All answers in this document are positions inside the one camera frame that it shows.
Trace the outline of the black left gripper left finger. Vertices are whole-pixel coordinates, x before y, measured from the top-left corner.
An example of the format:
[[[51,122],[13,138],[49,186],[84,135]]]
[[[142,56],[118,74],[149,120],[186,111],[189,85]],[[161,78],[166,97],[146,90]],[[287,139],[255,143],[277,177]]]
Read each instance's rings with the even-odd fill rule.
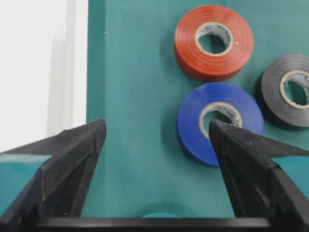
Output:
[[[100,118],[0,155],[0,229],[28,218],[78,217],[107,135]]]

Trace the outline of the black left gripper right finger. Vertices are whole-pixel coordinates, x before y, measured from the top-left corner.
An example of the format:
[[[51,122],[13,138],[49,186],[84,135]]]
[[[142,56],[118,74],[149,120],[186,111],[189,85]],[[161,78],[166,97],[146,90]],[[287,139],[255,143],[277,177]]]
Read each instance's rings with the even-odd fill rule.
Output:
[[[307,150],[212,120],[209,137],[235,218],[218,228],[228,232],[306,232],[309,199]]]

